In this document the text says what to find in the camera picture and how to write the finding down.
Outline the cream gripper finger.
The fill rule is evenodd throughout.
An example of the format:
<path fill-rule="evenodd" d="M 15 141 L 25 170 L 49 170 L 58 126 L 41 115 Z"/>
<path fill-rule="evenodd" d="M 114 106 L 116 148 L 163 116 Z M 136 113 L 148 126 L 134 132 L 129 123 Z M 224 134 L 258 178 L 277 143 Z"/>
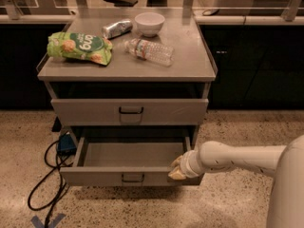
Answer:
<path fill-rule="evenodd" d="M 185 180 L 186 176 L 181 172 L 181 170 L 176 167 L 169 174 L 168 177 L 175 181 Z"/>
<path fill-rule="evenodd" d="M 175 167 L 179 166 L 179 165 L 181 164 L 181 160 L 182 160 L 182 155 L 180 155 L 180 156 L 178 156 L 176 159 L 174 159 L 174 160 L 172 161 L 172 163 L 170 164 L 170 166 L 171 166 L 172 168 L 175 168 Z"/>

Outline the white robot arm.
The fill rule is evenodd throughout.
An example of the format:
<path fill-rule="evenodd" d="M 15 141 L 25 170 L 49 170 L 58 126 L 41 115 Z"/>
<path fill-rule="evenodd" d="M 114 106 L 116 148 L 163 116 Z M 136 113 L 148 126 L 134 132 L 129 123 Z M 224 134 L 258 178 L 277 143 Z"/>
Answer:
<path fill-rule="evenodd" d="M 267 228 L 304 228 L 304 136 L 286 145 L 231 146 L 205 142 L 172 163 L 176 181 L 205 173 L 246 169 L 273 179 Z"/>

